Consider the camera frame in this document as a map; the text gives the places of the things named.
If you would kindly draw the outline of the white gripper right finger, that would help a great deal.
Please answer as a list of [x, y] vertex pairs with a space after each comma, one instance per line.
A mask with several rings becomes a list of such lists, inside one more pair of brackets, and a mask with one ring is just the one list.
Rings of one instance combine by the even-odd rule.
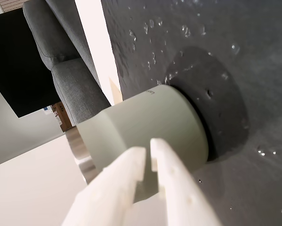
[[162, 138], [150, 140], [152, 171], [165, 199], [169, 226], [221, 226], [222, 223], [194, 178]]

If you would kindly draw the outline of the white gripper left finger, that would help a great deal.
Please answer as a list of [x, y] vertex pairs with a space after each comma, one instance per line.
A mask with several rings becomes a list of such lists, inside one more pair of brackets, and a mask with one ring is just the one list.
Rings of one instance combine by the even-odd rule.
[[64, 226], [121, 226], [132, 206], [137, 183], [143, 181], [146, 149], [123, 152], [79, 192]]

